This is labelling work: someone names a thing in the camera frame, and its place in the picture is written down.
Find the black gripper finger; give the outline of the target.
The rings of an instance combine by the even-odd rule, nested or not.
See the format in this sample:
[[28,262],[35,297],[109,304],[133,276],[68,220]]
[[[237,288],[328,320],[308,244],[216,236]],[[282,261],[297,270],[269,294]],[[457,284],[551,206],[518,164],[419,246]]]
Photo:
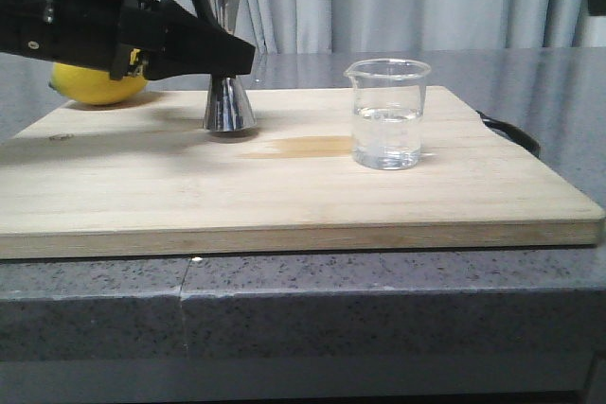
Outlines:
[[145,79],[193,74],[234,77],[251,72],[255,47],[214,20],[198,18],[174,0],[156,1],[151,12],[159,20],[151,27],[159,42],[150,48],[138,46],[146,60]]

